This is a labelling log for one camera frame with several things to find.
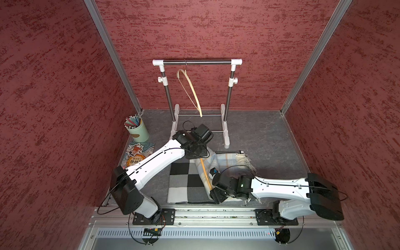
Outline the orange wooden hanger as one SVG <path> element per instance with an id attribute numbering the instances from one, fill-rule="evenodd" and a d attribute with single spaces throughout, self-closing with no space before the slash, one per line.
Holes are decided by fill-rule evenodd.
<path id="1" fill-rule="evenodd" d="M 211 190 L 212 190 L 212 185 L 211 185 L 211 183 L 210 183 L 210 180 L 209 180 L 209 177 L 208 177 L 208 174 L 207 174 L 205 165 L 204 165 L 204 161 L 203 161 L 202 158 L 201 158 L 200 160 L 201 160 L 201 165 L 202 165 L 204 177 L 205 177 L 205 179 L 206 179 L 206 182 L 207 182 L 207 185 L 208 185 L 208 187 L 209 187 L 209 190 L 211 191 Z"/>

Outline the blue cream plaid fringed scarf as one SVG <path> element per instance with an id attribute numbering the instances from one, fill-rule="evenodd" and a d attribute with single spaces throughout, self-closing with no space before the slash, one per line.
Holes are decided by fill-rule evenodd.
<path id="1" fill-rule="evenodd" d="M 207 158 L 203 158 L 204 165 L 212 185 L 212 177 L 209 176 L 209 171 L 212 168 L 216 168 L 220 173 L 223 172 L 224 176 L 235 177 L 238 178 L 239 176 L 247 176 L 252 177 L 257 175 L 256 168 L 251 164 L 250 158 L 243 152 L 214 152 L 210 148 L 207 148 L 210 155 Z M 204 184 L 207 197 L 212 200 L 210 197 L 210 190 L 207 185 L 206 179 L 204 177 L 201 160 L 194 159 L 193 160 L 197 171 L 199 173 L 200 179 Z"/>

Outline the black grey white checked scarf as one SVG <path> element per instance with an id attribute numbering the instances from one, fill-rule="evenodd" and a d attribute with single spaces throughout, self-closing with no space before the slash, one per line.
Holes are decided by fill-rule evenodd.
<path id="1" fill-rule="evenodd" d="M 171 164 L 167 203 L 215 203 L 206 192 L 194 160 L 178 160 Z"/>

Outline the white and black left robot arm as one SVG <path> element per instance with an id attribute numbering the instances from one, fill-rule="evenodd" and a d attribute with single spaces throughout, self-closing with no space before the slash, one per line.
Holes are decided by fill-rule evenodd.
<path id="1" fill-rule="evenodd" d="M 109 193 L 124 215 L 139 214 L 157 223 L 161 207 L 153 199 L 144 195 L 141 189 L 159 172 L 176 160 L 207 158 L 208 142 L 214 137 L 212 131 L 201 124 L 190 131 L 176 132 L 158 151 L 141 162 L 122 168 L 118 166 L 111 175 Z"/>

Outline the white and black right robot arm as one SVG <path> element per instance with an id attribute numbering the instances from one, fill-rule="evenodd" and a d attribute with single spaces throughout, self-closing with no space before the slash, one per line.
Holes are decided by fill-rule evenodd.
<path id="1" fill-rule="evenodd" d="M 323 219 L 343 221 L 340 192 L 322 176 L 309 173 L 306 178 L 279 180 L 261 177 L 228 177 L 213 171 L 210 197 L 220 204 L 228 198 L 251 200 L 276 198 L 271 211 L 276 221 L 290 221 L 316 214 Z"/>

